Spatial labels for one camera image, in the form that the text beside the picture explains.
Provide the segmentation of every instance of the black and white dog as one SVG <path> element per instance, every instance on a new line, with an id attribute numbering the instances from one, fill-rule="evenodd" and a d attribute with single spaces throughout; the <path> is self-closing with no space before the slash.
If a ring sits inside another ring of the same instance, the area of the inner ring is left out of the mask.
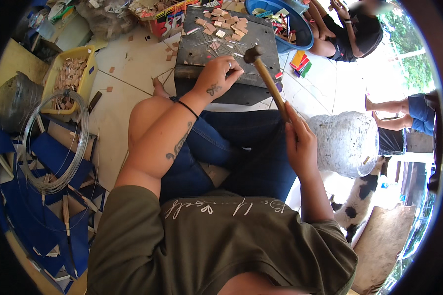
<path id="1" fill-rule="evenodd" d="M 354 180 L 353 188 L 344 204 L 335 203 L 332 194 L 330 202 L 335 211 L 335 220 L 346 229 L 346 240 L 351 243 L 358 228 L 366 219 L 366 214 L 371 205 L 372 196 L 378 186 L 378 178 L 387 176 L 387 166 L 391 157 L 379 156 L 376 166 L 371 173 Z"/>

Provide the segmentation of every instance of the blue plastic tub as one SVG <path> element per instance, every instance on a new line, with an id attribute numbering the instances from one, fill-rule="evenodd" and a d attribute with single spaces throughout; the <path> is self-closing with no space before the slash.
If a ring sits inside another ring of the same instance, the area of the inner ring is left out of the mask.
<path id="1" fill-rule="evenodd" d="M 310 26 L 302 18 L 301 13 L 305 11 L 305 5 L 293 0 L 245 0 L 245 8 L 248 14 L 252 14 L 256 8 L 266 11 L 272 10 L 276 14 L 285 8 L 290 16 L 290 29 L 295 30 L 296 43 L 289 42 L 276 36 L 277 52 L 286 53 L 292 50 L 309 50 L 313 45 L 313 35 Z"/>

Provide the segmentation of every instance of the hammer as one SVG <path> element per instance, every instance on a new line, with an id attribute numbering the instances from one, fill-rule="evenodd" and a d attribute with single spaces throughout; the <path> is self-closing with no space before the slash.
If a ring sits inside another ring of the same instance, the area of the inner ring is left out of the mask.
<path id="1" fill-rule="evenodd" d="M 246 50 L 243 59 L 247 64 L 254 63 L 254 66 L 261 75 L 261 78 L 266 84 L 267 89 L 271 93 L 272 98 L 274 99 L 274 102 L 276 103 L 276 106 L 279 109 L 279 112 L 281 113 L 282 119 L 284 120 L 284 122 L 290 122 L 289 116 L 287 115 L 287 112 L 285 110 L 285 105 L 284 101 L 282 100 L 281 94 L 277 90 L 276 84 L 274 83 L 274 80 L 271 78 L 271 75 L 269 74 L 263 62 L 259 58 L 263 53 L 264 53 L 263 48 L 259 45 L 256 45 L 253 48 Z"/>

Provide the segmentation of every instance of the green tree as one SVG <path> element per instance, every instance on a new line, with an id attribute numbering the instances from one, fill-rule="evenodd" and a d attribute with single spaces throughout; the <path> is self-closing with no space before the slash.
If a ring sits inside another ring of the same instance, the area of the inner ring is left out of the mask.
<path id="1" fill-rule="evenodd" d="M 391 41 L 396 44 L 399 54 L 417 51 L 423 48 L 422 41 L 411 19 L 406 14 L 396 15 L 392 11 L 381 15 L 383 21 L 394 29 L 388 30 Z M 407 57 L 402 60 L 408 76 L 405 77 L 408 88 L 424 92 L 432 81 L 430 63 L 425 54 Z"/>

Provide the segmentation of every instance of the blue shorts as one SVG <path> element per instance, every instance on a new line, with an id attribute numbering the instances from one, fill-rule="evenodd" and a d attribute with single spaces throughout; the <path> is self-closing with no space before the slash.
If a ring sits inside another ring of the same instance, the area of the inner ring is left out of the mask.
<path id="1" fill-rule="evenodd" d="M 409 114 L 413 118 L 413 129 L 433 135 L 435 111 L 425 102 L 424 93 L 409 96 Z"/>

